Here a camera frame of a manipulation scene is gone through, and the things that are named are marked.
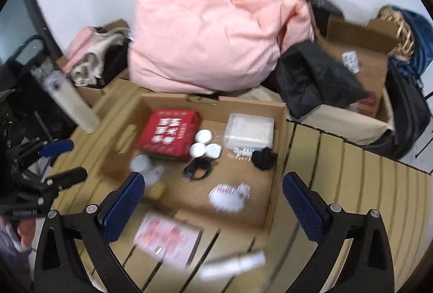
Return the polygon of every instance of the pink pouch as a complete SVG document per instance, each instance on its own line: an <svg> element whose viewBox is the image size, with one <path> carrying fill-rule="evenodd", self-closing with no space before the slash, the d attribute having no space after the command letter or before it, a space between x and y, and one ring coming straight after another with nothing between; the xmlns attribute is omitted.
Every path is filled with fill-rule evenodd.
<svg viewBox="0 0 433 293"><path fill-rule="evenodd" d="M95 44L97 36L96 29L91 26L86 26L78 32L66 49L65 57L68 59L68 63L62 68L64 73L68 74L83 59L89 48Z"/></svg>

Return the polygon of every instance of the pink duvet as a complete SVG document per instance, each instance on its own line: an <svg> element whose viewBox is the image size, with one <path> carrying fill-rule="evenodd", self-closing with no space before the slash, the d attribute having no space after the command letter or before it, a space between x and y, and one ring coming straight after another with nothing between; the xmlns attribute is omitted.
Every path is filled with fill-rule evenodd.
<svg viewBox="0 0 433 293"><path fill-rule="evenodd" d="M130 78L156 92L246 89L312 33L304 0L136 0Z"/></svg>

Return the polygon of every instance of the wooden floor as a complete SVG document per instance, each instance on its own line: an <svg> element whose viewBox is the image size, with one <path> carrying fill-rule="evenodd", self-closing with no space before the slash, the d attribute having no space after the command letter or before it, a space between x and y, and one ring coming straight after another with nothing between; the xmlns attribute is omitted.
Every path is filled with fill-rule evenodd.
<svg viewBox="0 0 433 293"><path fill-rule="evenodd" d="M77 129L72 139L75 149L62 155L52 173L83 166L89 177L84 184L63 191L53 208L62 214L82 211L88 204L99 204L118 184L103 179L97 171L106 152L103 139L113 134L113 122L132 97L145 92L134 84L117 81L95 105L101 118L98 130L87 135ZM348 212L367 213L379 209L387 229L395 270L396 291L406 281L424 254L429 229L431 178L403 164L379 157L342 139L315 129L287 122L287 163L285 172L296 171L311 189L327 203L337 202ZM139 204L121 238L110 244L113 252L137 286L146 293L283 293L300 273L316 244L307 240L284 197L279 197L274 225L267 237L256 237L215 227L178 212L177 219L203 228L191 265L183 270L157 262L133 246L133 237L149 207ZM326 282L330 288L348 253L347 240ZM85 267L100 282L97 272L80 241L77 247ZM203 263L232 253L265 249L264 267L232 279L202 282L197 271Z"/></svg>

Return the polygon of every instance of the person's hand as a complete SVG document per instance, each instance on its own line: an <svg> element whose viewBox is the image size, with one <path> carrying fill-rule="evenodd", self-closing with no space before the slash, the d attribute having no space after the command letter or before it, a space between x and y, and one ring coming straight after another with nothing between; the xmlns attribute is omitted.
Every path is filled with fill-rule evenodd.
<svg viewBox="0 0 433 293"><path fill-rule="evenodd" d="M0 216L0 226L4 227L4 218ZM25 248L30 247L33 238L35 237L36 220L35 219L22 219L17 228L17 233L21 238L21 245Z"/></svg>

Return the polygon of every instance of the white tube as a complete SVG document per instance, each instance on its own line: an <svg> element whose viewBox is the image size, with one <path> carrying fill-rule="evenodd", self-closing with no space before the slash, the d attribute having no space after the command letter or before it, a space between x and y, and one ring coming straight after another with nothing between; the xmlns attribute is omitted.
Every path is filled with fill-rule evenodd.
<svg viewBox="0 0 433 293"><path fill-rule="evenodd" d="M86 133L93 133L99 118L81 98L72 83L60 71L53 71L43 87L60 108Z"/></svg>
<svg viewBox="0 0 433 293"><path fill-rule="evenodd" d="M254 270L266 263L263 250L255 253L246 253L228 258L222 261L204 264L200 270L200 278L203 281L232 277Z"/></svg>

